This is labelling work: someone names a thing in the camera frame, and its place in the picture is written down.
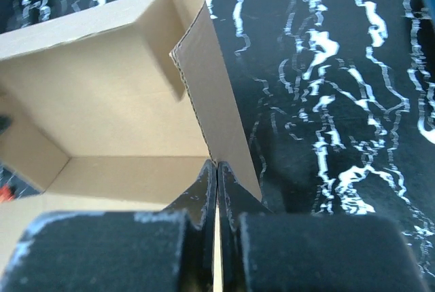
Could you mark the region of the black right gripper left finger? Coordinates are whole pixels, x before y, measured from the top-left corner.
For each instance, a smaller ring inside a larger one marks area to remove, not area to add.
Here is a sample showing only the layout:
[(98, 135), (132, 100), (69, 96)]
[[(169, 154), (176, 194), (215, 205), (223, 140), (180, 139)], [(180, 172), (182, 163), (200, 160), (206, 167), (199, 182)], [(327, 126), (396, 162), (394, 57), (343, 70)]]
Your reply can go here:
[(44, 212), (20, 233), (2, 291), (211, 291), (217, 169), (152, 211)]

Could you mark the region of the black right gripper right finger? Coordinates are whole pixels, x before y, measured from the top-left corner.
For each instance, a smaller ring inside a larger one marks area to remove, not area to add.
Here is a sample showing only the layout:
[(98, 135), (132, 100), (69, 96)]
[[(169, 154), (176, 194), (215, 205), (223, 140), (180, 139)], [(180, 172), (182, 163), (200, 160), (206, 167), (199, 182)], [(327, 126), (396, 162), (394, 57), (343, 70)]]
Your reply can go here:
[(272, 213), (217, 169), (225, 291), (429, 291), (397, 225), (374, 215)]

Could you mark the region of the brown cardboard box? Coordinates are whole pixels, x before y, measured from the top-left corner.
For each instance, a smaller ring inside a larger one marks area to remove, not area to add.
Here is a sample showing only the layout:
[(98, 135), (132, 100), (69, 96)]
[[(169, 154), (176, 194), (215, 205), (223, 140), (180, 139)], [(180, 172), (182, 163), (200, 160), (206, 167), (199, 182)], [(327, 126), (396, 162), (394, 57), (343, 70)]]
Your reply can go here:
[(117, 0), (1, 36), (1, 163), (36, 190), (1, 203), (1, 275), (50, 211), (152, 211), (205, 162), (261, 200), (205, 0)]

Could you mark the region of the red orange leaf toy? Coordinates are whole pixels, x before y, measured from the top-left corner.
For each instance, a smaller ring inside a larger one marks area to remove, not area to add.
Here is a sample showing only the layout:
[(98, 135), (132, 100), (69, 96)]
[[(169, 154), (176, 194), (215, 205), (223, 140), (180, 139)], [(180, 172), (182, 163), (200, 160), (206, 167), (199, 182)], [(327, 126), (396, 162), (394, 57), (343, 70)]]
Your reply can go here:
[(7, 202), (14, 199), (14, 193), (9, 186), (2, 186), (0, 188), (0, 202)]

